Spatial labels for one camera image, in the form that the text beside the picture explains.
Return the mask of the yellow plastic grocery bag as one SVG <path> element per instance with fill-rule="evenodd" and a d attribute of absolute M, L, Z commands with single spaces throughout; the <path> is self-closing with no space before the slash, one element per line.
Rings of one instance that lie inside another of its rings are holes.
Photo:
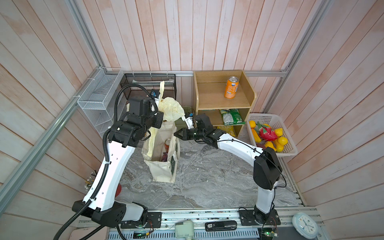
<path fill-rule="evenodd" d="M 185 113 L 183 107 L 174 98 L 166 97 L 163 98 L 165 91 L 165 82 L 160 83 L 160 94 L 158 99 L 158 109 L 164 113 L 163 120 L 167 122 L 175 122 L 177 119 L 182 117 Z"/>

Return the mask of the cream canvas tote bag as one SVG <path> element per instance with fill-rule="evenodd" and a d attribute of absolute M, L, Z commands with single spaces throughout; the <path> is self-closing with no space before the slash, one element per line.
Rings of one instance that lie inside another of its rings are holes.
<path fill-rule="evenodd" d="M 174 183 L 180 158 L 180 141 L 174 136 L 174 122 L 163 122 L 160 129 L 151 128 L 151 136 L 143 145 L 142 155 L 154 182 Z"/>

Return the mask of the red dragon fruit toy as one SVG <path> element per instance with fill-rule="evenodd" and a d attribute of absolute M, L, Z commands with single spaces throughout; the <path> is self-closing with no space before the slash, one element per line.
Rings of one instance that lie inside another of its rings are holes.
<path fill-rule="evenodd" d="M 257 128 L 259 136 L 263 140 L 273 142 L 278 139 L 278 136 L 271 127 L 257 122 Z"/>

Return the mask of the red soda can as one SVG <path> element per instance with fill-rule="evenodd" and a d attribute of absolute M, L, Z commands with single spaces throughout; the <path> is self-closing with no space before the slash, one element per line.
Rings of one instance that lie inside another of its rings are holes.
<path fill-rule="evenodd" d="M 170 144 L 171 144 L 171 139 L 170 138 L 166 139 L 165 140 L 165 151 L 166 151 L 166 153 L 169 152 Z"/>

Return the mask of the purple snack bag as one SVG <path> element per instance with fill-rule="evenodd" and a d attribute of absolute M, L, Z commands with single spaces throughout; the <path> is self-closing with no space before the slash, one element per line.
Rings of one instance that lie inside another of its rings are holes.
<path fill-rule="evenodd" d="M 163 153 L 163 156 L 161 158 L 161 162 L 167 162 L 168 161 L 168 153 Z"/>

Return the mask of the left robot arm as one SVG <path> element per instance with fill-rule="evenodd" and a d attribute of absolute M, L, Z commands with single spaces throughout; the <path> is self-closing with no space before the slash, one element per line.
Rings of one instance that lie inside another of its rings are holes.
<path fill-rule="evenodd" d="M 113 125 L 103 135 L 104 160 L 97 176 L 83 200 L 74 202 L 75 214 L 58 230 L 54 236 L 58 240 L 62 233 L 79 217 L 86 216 L 98 223 L 94 231 L 84 237 L 85 240 L 104 227 L 118 228 L 127 220 L 127 205 L 115 200 L 116 191 L 123 171 L 140 141 L 150 138 L 150 128 L 159 129 L 164 114 L 159 110 L 158 90 L 148 91 L 139 84 L 127 84 L 115 100 L 114 111 L 118 111 L 121 95 L 127 88 L 139 88 L 144 96 L 135 96 L 129 100 L 129 110 L 114 117 Z"/>

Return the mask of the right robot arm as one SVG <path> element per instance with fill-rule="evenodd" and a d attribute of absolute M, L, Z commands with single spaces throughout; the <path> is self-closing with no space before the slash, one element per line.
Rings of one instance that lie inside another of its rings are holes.
<path fill-rule="evenodd" d="M 215 129 L 206 114 L 197 115 L 196 126 L 193 118 L 185 120 L 187 127 L 174 133 L 183 141 L 195 141 L 207 144 L 220 150 L 227 151 L 253 167 L 253 179 L 258 186 L 257 203 L 254 207 L 255 220 L 265 224 L 274 210 L 274 200 L 278 181 L 283 177 L 283 170 L 276 152 L 267 147 L 265 149 L 249 145 L 236 139 L 224 130 Z"/>

